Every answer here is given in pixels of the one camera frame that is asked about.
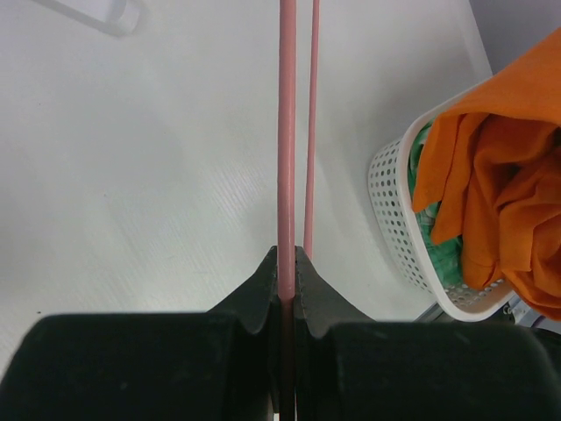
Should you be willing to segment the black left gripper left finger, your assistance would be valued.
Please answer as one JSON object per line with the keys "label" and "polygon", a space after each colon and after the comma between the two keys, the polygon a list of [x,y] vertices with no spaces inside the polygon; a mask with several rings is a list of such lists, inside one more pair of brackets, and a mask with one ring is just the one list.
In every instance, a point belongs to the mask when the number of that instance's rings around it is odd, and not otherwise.
{"label": "black left gripper left finger", "polygon": [[211,310],[59,314],[23,337],[4,420],[270,420],[279,410],[277,251]]}

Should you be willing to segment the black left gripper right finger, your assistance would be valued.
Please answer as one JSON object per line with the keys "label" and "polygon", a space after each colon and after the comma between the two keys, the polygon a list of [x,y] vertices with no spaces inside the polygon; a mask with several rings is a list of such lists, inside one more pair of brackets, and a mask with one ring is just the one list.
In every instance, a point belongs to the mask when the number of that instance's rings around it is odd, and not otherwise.
{"label": "black left gripper right finger", "polygon": [[295,251],[300,420],[557,420],[560,338],[507,323],[378,322]]}

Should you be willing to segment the green white patterned trousers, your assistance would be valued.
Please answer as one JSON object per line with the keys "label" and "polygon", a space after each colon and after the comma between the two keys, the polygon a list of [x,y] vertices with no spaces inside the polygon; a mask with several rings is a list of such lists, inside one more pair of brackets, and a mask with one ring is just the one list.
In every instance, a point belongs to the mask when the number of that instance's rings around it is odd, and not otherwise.
{"label": "green white patterned trousers", "polygon": [[[415,136],[408,156],[408,190],[410,196],[415,193],[416,178],[421,154],[430,134],[434,120],[431,119]],[[463,241],[461,236],[435,244],[431,239],[431,232],[440,210],[440,202],[432,203],[424,210],[415,214],[416,222],[423,237],[430,261],[437,277],[444,288],[461,286],[463,284],[461,251]]]}

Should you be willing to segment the orange trousers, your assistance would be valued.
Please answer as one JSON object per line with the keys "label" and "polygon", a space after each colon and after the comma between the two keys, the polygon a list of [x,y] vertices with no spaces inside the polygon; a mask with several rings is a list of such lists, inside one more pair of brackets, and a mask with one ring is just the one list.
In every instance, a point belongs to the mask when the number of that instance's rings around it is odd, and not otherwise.
{"label": "orange trousers", "polygon": [[431,239],[462,239],[469,287],[502,280],[530,308],[559,319],[559,32],[435,119],[412,208],[432,204]]}

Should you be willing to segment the pink hanger with orange trousers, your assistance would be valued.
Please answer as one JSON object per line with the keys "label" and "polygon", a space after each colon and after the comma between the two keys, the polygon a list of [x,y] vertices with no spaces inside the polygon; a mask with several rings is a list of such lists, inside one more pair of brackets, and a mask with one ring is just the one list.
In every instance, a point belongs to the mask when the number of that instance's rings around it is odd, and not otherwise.
{"label": "pink hanger with orange trousers", "polygon": [[[316,100],[321,3],[312,3],[308,152],[303,249],[313,253]],[[280,299],[280,409],[281,420],[295,418],[295,118],[297,2],[280,2],[277,163],[277,279]]]}

